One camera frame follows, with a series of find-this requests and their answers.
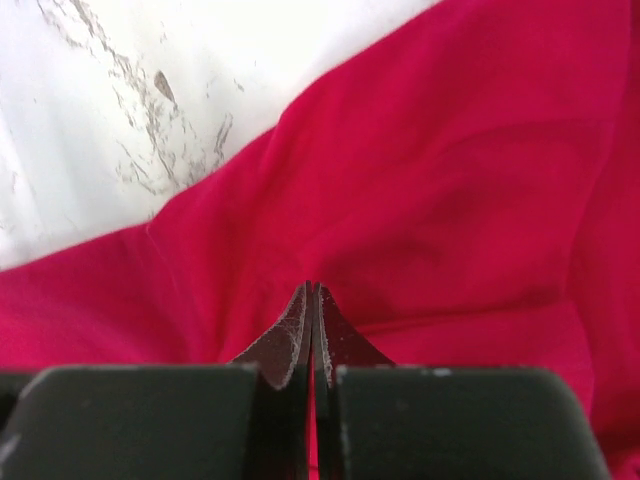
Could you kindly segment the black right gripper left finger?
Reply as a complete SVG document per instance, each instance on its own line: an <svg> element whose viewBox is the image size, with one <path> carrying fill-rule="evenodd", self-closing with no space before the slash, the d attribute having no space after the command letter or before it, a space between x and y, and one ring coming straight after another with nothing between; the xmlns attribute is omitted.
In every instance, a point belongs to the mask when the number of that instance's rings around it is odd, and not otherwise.
<svg viewBox="0 0 640 480"><path fill-rule="evenodd" d="M227 364L74 365L1 378L5 479L304 479L313 305Z"/></svg>

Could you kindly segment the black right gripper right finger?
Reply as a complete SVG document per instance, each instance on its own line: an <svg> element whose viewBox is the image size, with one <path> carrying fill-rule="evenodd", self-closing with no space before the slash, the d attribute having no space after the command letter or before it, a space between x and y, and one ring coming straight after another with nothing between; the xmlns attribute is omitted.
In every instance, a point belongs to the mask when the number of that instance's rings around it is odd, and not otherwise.
<svg viewBox="0 0 640 480"><path fill-rule="evenodd" d="M539 368L397 365L313 288L323 479L606 479L581 405Z"/></svg>

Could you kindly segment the bright red t-shirt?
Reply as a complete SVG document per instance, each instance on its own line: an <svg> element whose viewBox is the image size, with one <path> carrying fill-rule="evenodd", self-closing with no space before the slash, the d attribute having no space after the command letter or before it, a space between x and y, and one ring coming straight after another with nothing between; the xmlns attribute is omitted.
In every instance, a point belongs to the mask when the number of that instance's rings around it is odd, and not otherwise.
<svg viewBox="0 0 640 480"><path fill-rule="evenodd" d="M443 1L149 222L1 276L1 363L216 363L326 285L399 363L546 367L639 475L639 5Z"/></svg>

